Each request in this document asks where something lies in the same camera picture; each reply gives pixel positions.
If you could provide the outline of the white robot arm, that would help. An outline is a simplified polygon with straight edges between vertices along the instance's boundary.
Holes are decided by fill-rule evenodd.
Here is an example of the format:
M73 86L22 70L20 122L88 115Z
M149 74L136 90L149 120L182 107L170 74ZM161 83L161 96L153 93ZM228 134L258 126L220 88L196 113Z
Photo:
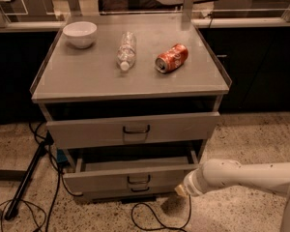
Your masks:
M175 191L188 197L232 186L285 196L280 232L290 232L290 162L241 164L232 159L208 159L190 171Z

